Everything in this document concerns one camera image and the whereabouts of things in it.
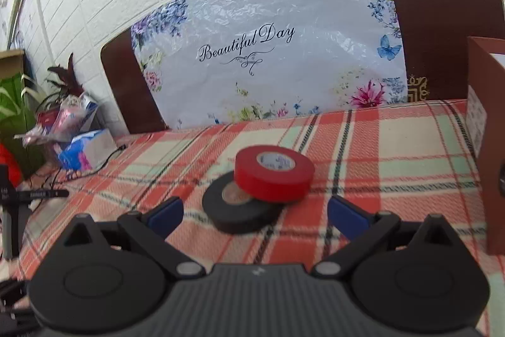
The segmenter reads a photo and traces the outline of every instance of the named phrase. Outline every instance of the brown wooden headboard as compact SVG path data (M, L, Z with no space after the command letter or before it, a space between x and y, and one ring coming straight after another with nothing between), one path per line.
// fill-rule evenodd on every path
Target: brown wooden headboard
M395 0L409 100L466 98L467 36L505 39L502 0ZM130 133L166 128L131 47L130 29L102 48L102 63Z

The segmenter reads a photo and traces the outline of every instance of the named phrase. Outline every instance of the red electrical tape roll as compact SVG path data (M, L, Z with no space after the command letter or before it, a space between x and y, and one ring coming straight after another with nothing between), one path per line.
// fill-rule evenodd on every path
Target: red electrical tape roll
M237 153L234 179L252 197L286 203L307 194L315 170L308 158L294 150L272 145L249 146Z

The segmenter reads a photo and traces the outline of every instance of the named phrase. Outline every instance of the red plastic object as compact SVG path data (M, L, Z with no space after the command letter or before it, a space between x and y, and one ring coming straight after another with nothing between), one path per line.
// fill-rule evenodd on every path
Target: red plastic object
M254 198L287 203L308 193L315 171L314 164L294 150L258 145L237 153L234 180Z
M12 156L12 153L0 143L0 164L7 165L9 168L9 181L12 186L17 187L23 181L23 174L18 166L18 162Z

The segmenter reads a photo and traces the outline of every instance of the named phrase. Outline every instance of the brown cardboard box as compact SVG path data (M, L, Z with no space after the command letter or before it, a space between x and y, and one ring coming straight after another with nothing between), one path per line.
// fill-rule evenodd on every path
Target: brown cardboard box
M496 255L505 254L505 56L492 54L505 55L505 40L468 38L466 126L482 186L487 252Z
M23 73L24 50L11 49L0 52L0 79L11 78L16 73Z

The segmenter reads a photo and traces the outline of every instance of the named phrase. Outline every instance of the black electrical tape roll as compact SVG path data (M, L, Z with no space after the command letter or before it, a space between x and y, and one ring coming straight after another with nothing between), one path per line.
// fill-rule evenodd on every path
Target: black electrical tape roll
M204 212L216 229L228 234L251 233L277 220L282 212L282 204L262 202L255 198L240 204L226 202L223 191L229 184L234 184L233 172L216 179L201 200Z

